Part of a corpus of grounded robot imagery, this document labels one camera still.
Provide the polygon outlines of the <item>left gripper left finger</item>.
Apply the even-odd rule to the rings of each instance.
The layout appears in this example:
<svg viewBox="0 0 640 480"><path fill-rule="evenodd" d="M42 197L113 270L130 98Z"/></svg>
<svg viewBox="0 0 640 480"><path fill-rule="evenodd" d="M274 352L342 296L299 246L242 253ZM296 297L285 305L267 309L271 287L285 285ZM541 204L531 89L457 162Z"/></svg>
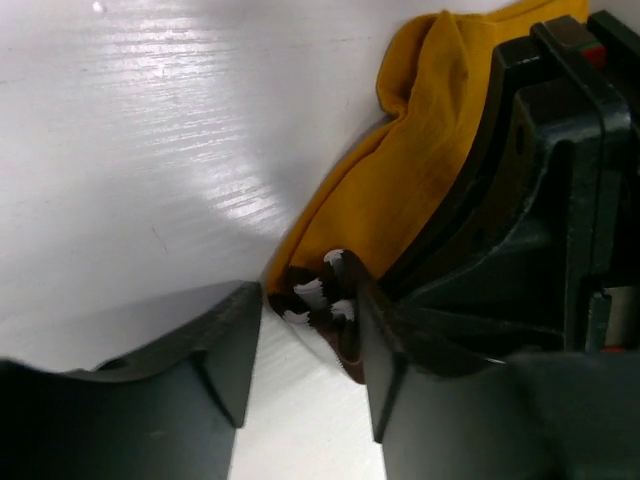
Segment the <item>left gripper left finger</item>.
<svg viewBox="0 0 640 480"><path fill-rule="evenodd" d="M246 418L262 291L210 285L118 311L189 320L91 370L1 361L5 479L224 479Z"/></svg>

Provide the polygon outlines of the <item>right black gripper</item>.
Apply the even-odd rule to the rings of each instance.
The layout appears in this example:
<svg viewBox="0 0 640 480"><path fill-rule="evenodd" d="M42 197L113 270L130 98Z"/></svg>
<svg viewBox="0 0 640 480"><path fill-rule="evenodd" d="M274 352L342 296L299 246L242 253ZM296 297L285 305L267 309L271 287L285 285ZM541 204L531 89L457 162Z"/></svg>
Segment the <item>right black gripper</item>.
<svg viewBox="0 0 640 480"><path fill-rule="evenodd" d="M616 350L638 247L639 37L605 10L563 15L493 50L471 150L380 285L492 357Z"/></svg>

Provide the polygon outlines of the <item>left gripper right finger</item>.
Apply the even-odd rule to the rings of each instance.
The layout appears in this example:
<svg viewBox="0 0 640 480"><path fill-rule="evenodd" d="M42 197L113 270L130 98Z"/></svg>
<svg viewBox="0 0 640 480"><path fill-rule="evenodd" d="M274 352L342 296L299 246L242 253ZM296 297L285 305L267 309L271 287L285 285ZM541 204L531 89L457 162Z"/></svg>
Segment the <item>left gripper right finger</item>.
<svg viewBox="0 0 640 480"><path fill-rule="evenodd" d="M635 479L639 357L491 362L357 288L375 440L391 479Z"/></svg>

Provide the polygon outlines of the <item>mustard yellow sock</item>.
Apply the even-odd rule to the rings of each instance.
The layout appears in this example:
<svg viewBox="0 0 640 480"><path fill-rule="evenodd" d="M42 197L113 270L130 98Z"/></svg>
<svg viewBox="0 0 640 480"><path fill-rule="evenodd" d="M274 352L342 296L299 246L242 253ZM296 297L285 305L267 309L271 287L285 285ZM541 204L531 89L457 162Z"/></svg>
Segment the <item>mustard yellow sock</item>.
<svg viewBox="0 0 640 480"><path fill-rule="evenodd" d="M345 251L382 277L417 238L470 152L494 49L585 1L520 1L483 14L416 17L391 40L376 80L387 122L339 161L281 242L266 275L271 308L320 358L364 373L355 300L339 280Z"/></svg>

